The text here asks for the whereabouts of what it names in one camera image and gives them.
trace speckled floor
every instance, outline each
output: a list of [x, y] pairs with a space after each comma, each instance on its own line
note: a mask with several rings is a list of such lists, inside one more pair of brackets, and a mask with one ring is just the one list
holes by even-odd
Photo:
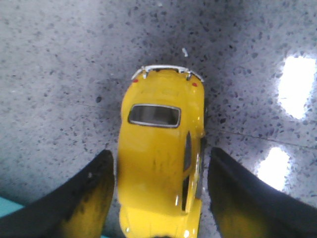
[[[317, 207], [315, 59], [314, 0], [1, 1], [0, 195], [28, 204], [102, 149], [116, 156], [131, 75], [164, 63], [205, 78], [207, 154], [221, 147], [264, 180], [277, 171], [280, 190]], [[217, 238], [203, 200], [199, 236]]]

